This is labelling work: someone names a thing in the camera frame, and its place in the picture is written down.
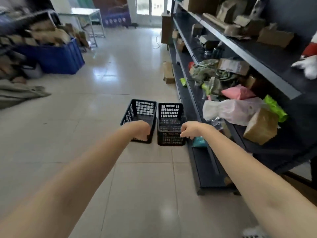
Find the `white and red plush toy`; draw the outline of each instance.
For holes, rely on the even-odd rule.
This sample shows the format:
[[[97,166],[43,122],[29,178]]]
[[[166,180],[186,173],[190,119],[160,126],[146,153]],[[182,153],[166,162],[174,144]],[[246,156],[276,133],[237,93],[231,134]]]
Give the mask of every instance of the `white and red plush toy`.
[[[310,44],[305,48],[301,60],[293,63],[292,67],[303,69],[305,77],[308,79],[317,78],[317,32],[313,36]]]

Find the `blue plastic bin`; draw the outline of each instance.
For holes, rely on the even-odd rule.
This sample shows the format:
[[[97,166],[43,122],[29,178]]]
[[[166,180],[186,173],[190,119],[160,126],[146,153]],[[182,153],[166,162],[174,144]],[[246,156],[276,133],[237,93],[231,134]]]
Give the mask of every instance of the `blue plastic bin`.
[[[75,38],[62,47],[24,45],[16,51],[35,59],[48,74],[75,74],[85,64]]]

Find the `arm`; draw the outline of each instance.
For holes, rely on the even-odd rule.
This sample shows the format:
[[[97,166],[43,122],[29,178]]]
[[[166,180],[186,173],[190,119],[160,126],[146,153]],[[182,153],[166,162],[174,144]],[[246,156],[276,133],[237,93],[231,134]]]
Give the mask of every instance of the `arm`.
[[[68,237],[130,140],[146,140],[150,130],[144,121],[129,122],[100,140],[3,220],[0,237]]]
[[[279,175],[208,124],[189,121],[181,137],[203,136],[261,226],[275,238],[313,238],[317,208]]]

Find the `pink object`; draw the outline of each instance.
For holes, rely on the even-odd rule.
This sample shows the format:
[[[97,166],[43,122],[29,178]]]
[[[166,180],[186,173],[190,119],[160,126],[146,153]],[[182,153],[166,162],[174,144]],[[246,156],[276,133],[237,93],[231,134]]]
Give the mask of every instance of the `pink object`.
[[[225,90],[221,91],[224,96],[230,99],[236,99],[236,100],[245,100],[248,98],[256,97],[254,92],[252,92],[250,89],[242,86],[241,84],[232,87],[227,88]]]

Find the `black plastic basket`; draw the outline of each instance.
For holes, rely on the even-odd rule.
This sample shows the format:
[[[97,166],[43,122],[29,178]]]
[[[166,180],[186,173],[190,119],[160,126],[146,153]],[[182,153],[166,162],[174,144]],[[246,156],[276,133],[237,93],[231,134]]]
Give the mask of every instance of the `black plastic basket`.
[[[158,104],[158,145],[183,146],[185,138],[180,137],[182,124],[186,122],[181,103]]]
[[[143,120],[147,122],[151,126],[150,135],[147,136],[147,141],[138,140],[133,138],[131,141],[140,142],[150,144],[152,142],[153,133],[155,129],[156,123],[156,107],[157,102],[154,101],[146,101],[146,100],[131,100],[123,119],[121,120],[121,124],[123,125],[126,122]]]

